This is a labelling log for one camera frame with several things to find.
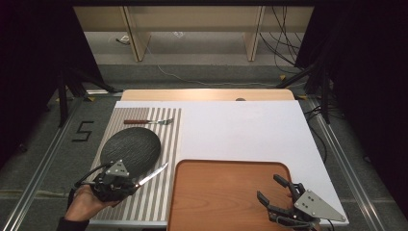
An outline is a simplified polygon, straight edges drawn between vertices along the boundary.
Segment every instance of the wooden board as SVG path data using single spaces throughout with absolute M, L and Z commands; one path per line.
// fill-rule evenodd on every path
M 269 101 L 294 100 L 290 90 L 181 89 L 126 90 L 121 101 Z
M 289 208 L 289 190 L 273 180 L 290 180 L 280 163 L 185 160 L 176 168 L 167 230 L 288 230 L 268 220 L 257 191 L 272 205 Z

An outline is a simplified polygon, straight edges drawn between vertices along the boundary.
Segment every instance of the hand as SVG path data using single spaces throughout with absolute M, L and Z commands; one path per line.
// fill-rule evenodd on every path
M 82 186 L 76 192 L 76 195 L 65 214 L 66 220 L 85 221 L 93 218 L 99 211 L 108 206 L 114 207 L 120 201 L 100 201 L 92 192 L 89 185 Z

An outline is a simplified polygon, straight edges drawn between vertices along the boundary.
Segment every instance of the knife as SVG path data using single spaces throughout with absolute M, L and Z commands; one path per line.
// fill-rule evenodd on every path
M 148 176 L 144 177 L 142 180 L 138 182 L 138 184 L 135 185 L 136 190 L 140 188 L 144 183 L 155 177 L 157 174 L 162 172 L 166 167 L 168 166 L 168 163 L 165 163 L 164 165 L 160 166 L 156 170 L 154 170 L 152 173 L 150 173 Z

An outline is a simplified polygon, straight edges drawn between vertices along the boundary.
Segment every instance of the striped mat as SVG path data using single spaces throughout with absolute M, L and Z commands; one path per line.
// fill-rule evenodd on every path
M 145 183 L 134 195 L 129 196 L 114 208 L 106 208 L 93 220 L 127 220 L 127 221 L 167 221 L 171 192 L 180 141 L 181 109 L 169 108 L 115 108 L 104 137 L 96 153 L 92 167 L 98 167 L 100 154 L 106 141 L 115 133 L 129 128 L 141 126 L 155 132 L 162 143 L 162 153 L 155 166 L 143 176 L 150 174 L 154 169 L 168 163 L 168 167 L 152 180 Z M 124 119 L 168 119 L 174 118 L 169 125 L 158 124 L 123 124 Z

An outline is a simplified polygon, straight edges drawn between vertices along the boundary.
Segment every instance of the black cable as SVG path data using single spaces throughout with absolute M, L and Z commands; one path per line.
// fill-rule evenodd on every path
M 259 34 L 261 36 L 261 39 L 264 41 L 265 45 L 267 46 L 267 48 L 269 48 L 269 50 L 271 50 L 275 55 L 277 55 L 279 58 L 281 58 L 282 60 L 288 62 L 291 65 L 294 65 L 294 63 L 290 60 L 288 60 L 287 58 L 285 58 L 281 53 L 279 53 L 275 48 L 273 48 L 268 42 L 267 40 L 264 38 L 264 36 L 262 36 L 262 34 Z
M 283 42 L 283 41 L 278 40 L 278 38 L 276 38 L 271 32 L 269 32 L 269 34 L 270 34 L 270 36 L 271 36 L 274 40 L 276 40 L 277 42 L 281 43 L 282 45 L 289 45 L 289 46 L 291 46 L 291 47 L 293 47 L 293 48 L 300 49 L 300 47 L 298 47 L 298 46 L 290 45 L 290 44 L 287 44 L 286 42 Z
M 279 25 L 279 28 L 281 29 L 281 35 L 279 36 L 279 40 L 280 40 L 280 38 L 281 38 L 281 36 L 282 36 L 282 34 L 285 36 L 285 39 L 286 39 L 286 43 L 287 44 L 289 44 L 290 46 L 292 46 L 292 43 L 291 43 L 291 41 L 289 40 L 289 38 L 288 38 L 288 35 L 286 34 L 286 13 L 287 13 L 287 11 L 288 11 L 288 7 L 283 7 L 283 12 L 282 12 L 282 17 L 283 17 L 283 23 L 281 24 L 280 23 L 280 20 L 279 20 L 279 18 L 278 18 L 278 15 L 276 14 L 276 11 L 275 11 L 275 9 L 272 7 L 272 11 L 273 11 L 273 14 L 275 15 L 275 18 L 276 18 L 276 20 L 277 20 L 277 22 L 278 22 L 278 25 Z M 290 46 L 288 45 L 288 50 L 289 50 L 289 53 L 291 54 L 291 57 L 292 57 L 292 59 L 295 61 L 295 59 L 294 59 L 294 57 L 293 57 L 293 54 L 292 54 L 292 52 L 291 52 L 291 48 L 290 48 Z
M 286 61 L 287 63 L 289 63 L 289 64 L 291 64 L 291 65 L 294 65 L 293 62 L 291 62 L 290 60 L 286 59 L 286 58 L 285 58 L 282 54 L 280 54 L 275 48 L 273 48 L 273 47 L 264 39 L 264 37 L 262 36 L 261 33 L 260 33 L 259 35 L 261 36 L 261 39 L 264 41 L 264 44 L 267 46 L 267 48 L 268 48 L 270 51 L 273 52 L 276 67 L 277 67 L 279 70 L 283 71 L 283 72 L 287 72 L 287 73 L 290 73 L 290 74 L 297 74 L 297 72 L 292 72 L 292 71 L 289 71 L 289 70 L 284 70 L 284 69 L 282 69 L 282 68 L 277 64 L 277 62 L 276 62 L 276 56 L 278 56 L 278 57 L 281 58 L 282 60 Z

